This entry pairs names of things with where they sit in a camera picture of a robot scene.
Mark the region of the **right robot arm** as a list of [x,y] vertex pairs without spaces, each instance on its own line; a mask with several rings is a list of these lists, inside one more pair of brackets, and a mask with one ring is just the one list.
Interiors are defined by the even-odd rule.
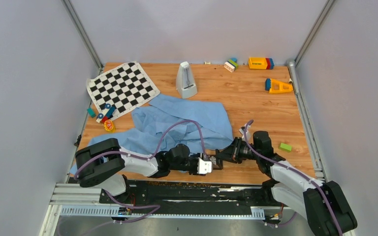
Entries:
[[251,144],[235,138],[228,147],[216,150],[215,157],[238,164],[255,160],[259,170],[270,178],[263,183],[263,202],[291,207],[307,220],[316,236],[341,236],[358,226],[340,185],[312,178],[293,167],[274,151],[266,131],[254,132]]

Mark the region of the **black square frame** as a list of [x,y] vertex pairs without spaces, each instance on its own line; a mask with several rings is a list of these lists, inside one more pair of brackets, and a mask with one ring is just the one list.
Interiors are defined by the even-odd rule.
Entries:
[[213,170],[222,170],[223,169],[223,160],[217,157],[220,153],[219,149],[215,149],[215,153],[209,155],[209,159],[213,164]]

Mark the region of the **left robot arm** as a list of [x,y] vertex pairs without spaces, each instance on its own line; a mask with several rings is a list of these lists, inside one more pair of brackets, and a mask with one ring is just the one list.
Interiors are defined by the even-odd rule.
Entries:
[[144,155],[120,146],[115,138],[77,151],[75,160],[77,171],[74,178],[81,187],[99,187],[119,203],[126,203],[131,197],[126,177],[120,175],[120,171],[161,178],[168,176],[171,170],[205,175],[213,169],[211,161],[204,160],[201,153],[191,155],[185,145],[177,145],[169,151],[160,151],[154,155]]

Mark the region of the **silver leaf brooch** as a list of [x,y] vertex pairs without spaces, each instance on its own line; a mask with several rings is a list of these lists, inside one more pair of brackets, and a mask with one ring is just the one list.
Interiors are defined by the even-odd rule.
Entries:
[[210,161],[211,163],[214,165],[214,166],[218,166],[220,163],[219,163],[219,160],[216,159],[214,156],[210,156]]

